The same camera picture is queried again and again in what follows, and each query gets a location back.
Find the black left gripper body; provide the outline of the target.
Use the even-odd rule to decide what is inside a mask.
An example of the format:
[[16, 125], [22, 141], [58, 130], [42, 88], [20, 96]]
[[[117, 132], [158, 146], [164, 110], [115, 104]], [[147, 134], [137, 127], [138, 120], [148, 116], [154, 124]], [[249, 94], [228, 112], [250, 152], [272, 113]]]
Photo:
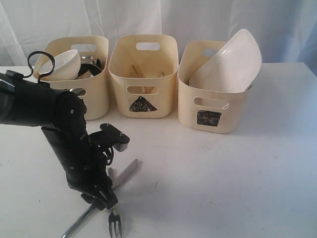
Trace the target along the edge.
[[48, 127], [41, 130], [61, 163], [71, 189], [87, 196], [112, 196], [105, 156], [88, 134], [77, 137]]

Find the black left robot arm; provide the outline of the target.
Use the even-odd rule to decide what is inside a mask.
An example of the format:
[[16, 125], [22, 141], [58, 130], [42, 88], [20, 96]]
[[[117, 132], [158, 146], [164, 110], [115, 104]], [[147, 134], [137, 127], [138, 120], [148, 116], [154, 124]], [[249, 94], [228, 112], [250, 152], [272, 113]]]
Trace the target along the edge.
[[85, 113], [83, 100], [73, 92], [24, 80], [11, 70], [0, 75], [0, 122], [41, 127], [69, 187], [100, 210], [110, 209], [118, 202], [106, 174], [113, 143], [103, 131], [87, 133]]

